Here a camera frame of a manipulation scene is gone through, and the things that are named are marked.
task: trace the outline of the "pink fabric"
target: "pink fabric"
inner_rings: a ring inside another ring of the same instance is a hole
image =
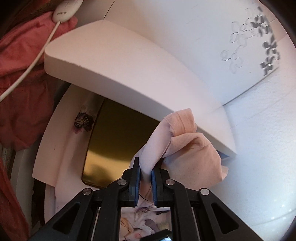
[[[152,203],[151,171],[161,157],[164,157],[161,168],[189,189],[209,188],[226,177],[228,168],[221,166],[216,149],[196,129],[191,109],[169,114],[135,155],[139,156],[141,167],[140,194],[149,201],[139,197],[139,206]]]
[[[76,17],[60,24],[52,39],[72,30]],[[0,94],[37,56],[54,28],[52,12],[14,27],[0,40]],[[32,72],[0,103],[0,143],[16,151],[31,146],[53,112],[56,79],[44,71],[42,56]]]

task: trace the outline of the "white wall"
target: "white wall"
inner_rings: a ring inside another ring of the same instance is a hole
[[[279,241],[296,215],[296,49],[279,41],[281,66],[225,105],[237,156],[212,191],[265,241]]]
[[[106,13],[115,0],[85,0],[75,16],[78,19],[77,27],[104,19]]]

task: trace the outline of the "red towel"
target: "red towel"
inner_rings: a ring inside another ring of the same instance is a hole
[[[60,24],[52,39],[72,30],[76,17]],[[52,12],[14,27],[0,40],[0,94],[37,56],[54,28]],[[43,134],[53,112],[55,78],[47,75],[42,57],[23,82],[0,103],[0,143],[16,151]]]
[[[0,158],[0,224],[12,241],[26,241],[29,225],[13,192]]]

